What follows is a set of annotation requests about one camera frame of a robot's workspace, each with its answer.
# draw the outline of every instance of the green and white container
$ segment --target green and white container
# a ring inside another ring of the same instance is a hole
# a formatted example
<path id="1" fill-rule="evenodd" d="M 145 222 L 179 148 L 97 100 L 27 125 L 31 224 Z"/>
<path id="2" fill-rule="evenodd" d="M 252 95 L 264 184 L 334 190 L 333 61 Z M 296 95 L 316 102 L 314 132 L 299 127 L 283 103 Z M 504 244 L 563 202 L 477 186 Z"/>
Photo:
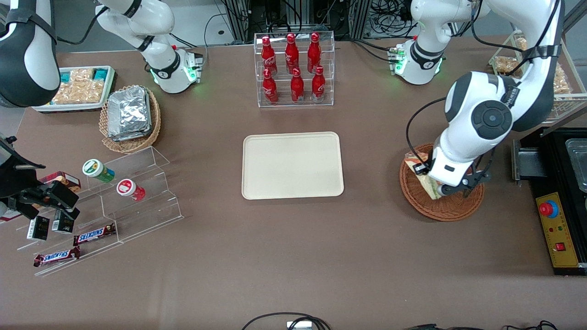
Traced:
<path id="1" fill-rule="evenodd" d="M 114 171 L 104 166 L 98 159 L 88 160 L 82 167 L 83 174 L 96 178 L 104 183 L 114 180 Z"/>

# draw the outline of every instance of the acrylic bottle rack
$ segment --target acrylic bottle rack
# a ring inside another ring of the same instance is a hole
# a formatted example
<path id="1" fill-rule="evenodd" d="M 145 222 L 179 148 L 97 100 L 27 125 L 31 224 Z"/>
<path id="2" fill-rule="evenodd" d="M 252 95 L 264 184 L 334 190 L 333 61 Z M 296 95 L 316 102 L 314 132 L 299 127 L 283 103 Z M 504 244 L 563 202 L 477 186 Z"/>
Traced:
<path id="1" fill-rule="evenodd" d="M 255 76 L 257 79 L 257 102 L 259 107 L 284 107 L 284 106 L 331 106 L 334 104 L 334 32 L 333 31 L 320 31 L 316 32 L 320 35 L 320 48 L 322 50 L 322 56 L 320 65 L 324 67 L 324 78 L 326 84 L 324 86 L 324 101 L 321 103 L 315 103 L 312 101 L 312 78 L 313 73 L 308 72 L 308 47 L 310 45 L 310 35 L 312 32 L 299 32 L 296 33 L 296 45 L 299 50 L 299 67 L 302 72 L 303 86 L 304 86 L 304 101 L 302 104 L 295 104 L 291 98 L 291 79 L 292 75 L 288 73 L 285 64 L 285 47 L 287 45 L 287 34 L 288 32 L 278 33 L 256 33 L 255 41 L 253 44 L 255 51 Z M 271 46 L 275 51 L 275 57 L 277 62 L 277 75 L 273 76 L 275 83 L 277 84 L 277 93 L 279 101 L 272 105 L 265 98 L 263 91 L 263 58 L 261 57 L 261 51 L 263 45 L 261 38 L 263 36 L 269 36 L 271 38 Z"/>
<path id="2" fill-rule="evenodd" d="M 18 228 L 17 235 L 22 237 L 23 241 L 18 250 L 31 259 L 31 269 L 36 272 L 35 275 L 52 274 L 183 219 L 177 197 L 169 190 L 165 172 L 161 169 L 161 166 L 167 164 L 169 161 L 153 147 L 105 163 L 106 167 L 115 172 L 115 178 L 109 183 L 87 178 L 88 190 L 78 194 L 80 198 L 76 207 L 80 210 L 80 215 L 75 220 L 73 234 L 49 230 L 46 241 L 34 242 L 26 239 L 28 225 Z M 146 191 L 145 198 L 135 202 L 130 197 L 119 195 L 116 184 L 122 179 L 132 179 L 138 186 L 143 187 Z M 54 214 L 55 211 L 49 208 L 43 208 L 39 213 L 51 221 Z M 87 233 L 111 223 L 116 224 L 116 234 L 81 244 L 79 247 L 82 253 L 78 260 L 33 267 L 34 258 L 38 254 L 71 249 L 74 235 Z"/>

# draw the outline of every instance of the coca-cola bottle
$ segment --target coca-cola bottle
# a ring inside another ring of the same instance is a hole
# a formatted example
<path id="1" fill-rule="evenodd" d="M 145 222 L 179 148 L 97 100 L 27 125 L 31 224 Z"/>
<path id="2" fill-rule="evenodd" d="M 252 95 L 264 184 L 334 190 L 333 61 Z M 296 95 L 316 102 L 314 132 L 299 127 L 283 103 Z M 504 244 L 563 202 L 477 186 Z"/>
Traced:
<path id="1" fill-rule="evenodd" d="M 320 56 L 322 50 L 320 49 L 320 35 L 316 32 L 312 32 L 310 36 L 310 47 L 308 47 L 308 72 L 316 72 L 316 67 L 320 65 Z"/>
<path id="2" fill-rule="evenodd" d="M 269 69 L 272 75 L 277 74 L 277 61 L 275 60 L 275 51 L 271 47 L 271 40 L 269 36 L 263 36 L 263 50 L 261 51 L 261 57 L 263 58 L 263 65 L 265 69 Z"/>
<path id="3" fill-rule="evenodd" d="M 316 103 L 324 101 L 324 68 L 319 65 L 316 67 L 316 75 L 312 78 L 312 100 Z"/>
<path id="4" fill-rule="evenodd" d="M 303 80 L 302 80 L 302 71 L 299 68 L 293 69 L 293 77 L 292 77 L 292 101 L 299 105 L 303 103 Z"/>
<path id="5" fill-rule="evenodd" d="M 271 105 L 276 105 L 279 97 L 277 95 L 277 85 L 275 84 L 275 80 L 271 78 L 271 71 L 269 69 L 263 70 L 263 92 L 265 93 L 265 98 Z"/>
<path id="6" fill-rule="evenodd" d="M 288 72 L 293 75 L 294 69 L 299 67 L 299 50 L 295 44 L 295 35 L 288 33 L 288 45 L 285 47 L 285 63 L 288 66 Z"/>

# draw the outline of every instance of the round wicker basket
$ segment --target round wicker basket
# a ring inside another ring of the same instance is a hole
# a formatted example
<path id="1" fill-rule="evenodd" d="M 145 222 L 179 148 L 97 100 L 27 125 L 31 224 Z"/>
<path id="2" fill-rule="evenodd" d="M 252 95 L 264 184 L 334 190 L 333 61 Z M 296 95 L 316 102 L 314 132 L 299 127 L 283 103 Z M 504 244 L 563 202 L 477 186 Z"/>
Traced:
<path id="1" fill-rule="evenodd" d="M 132 86 L 126 86 L 120 90 L 126 90 L 130 87 Z M 157 136 L 159 136 L 159 131 L 161 130 L 161 111 L 157 99 L 155 99 L 155 95 L 153 95 L 153 92 L 150 90 L 149 101 L 151 107 L 151 122 L 153 123 L 153 131 L 151 132 L 151 135 L 122 142 L 114 142 L 112 139 L 108 138 L 108 102 L 104 104 L 100 111 L 100 123 L 98 124 L 98 127 L 102 135 L 105 136 L 105 138 L 102 139 L 102 143 L 104 143 L 108 149 L 119 153 L 131 154 L 151 146 L 157 140 Z"/>
<path id="2" fill-rule="evenodd" d="M 428 153 L 432 146 L 433 143 L 422 144 L 416 147 L 416 150 Z M 400 167 L 400 185 L 407 201 L 418 212 L 438 221 L 457 221 L 470 217 L 481 205 L 485 194 L 484 185 L 479 184 L 467 198 L 464 198 L 462 193 L 456 193 L 432 200 L 403 160 Z"/>

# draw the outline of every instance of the brown table surface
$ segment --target brown table surface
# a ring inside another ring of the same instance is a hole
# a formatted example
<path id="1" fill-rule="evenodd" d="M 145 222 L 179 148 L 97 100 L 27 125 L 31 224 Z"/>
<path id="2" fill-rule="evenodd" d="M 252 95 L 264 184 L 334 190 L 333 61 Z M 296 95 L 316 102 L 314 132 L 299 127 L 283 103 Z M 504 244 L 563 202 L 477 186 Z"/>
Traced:
<path id="1" fill-rule="evenodd" d="M 382 41 L 394 45 L 398 40 Z M 412 113 L 446 95 L 456 78 L 483 70 L 494 48 L 455 38 L 428 85 L 410 86 L 349 42 L 337 43 L 333 107 L 257 107 L 250 46 L 210 49 L 203 82 L 167 95 L 138 52 L 61 54 L 61 66 L 111 65 L 117 87 L 148 86 L 161 104 L 155 147 L 169 158 L 171 191 L 185 219 L 45 278 L 0 227 L 0 328 L 241 329 L 269 312 L 299 311 L 336 330 L 535 325 L 585 329 L 587 281 L 552 275 L 534 199 L 510 181 L 509 142 L 469 219 L 438 223 L 399 187 Z M 98 113 L 28 109 L 19 152 L 48 169 L 82 176 L 89 158 L 113 160 Z M 415 144 L 447 126 L 440 106 L 412 128 Z M 334 131 L 345 192 L 337 198 L 248 201 L 241 195 L 242 142 L 251 134 Z M 291 318 L 252 329 L 284 329 Z"/>

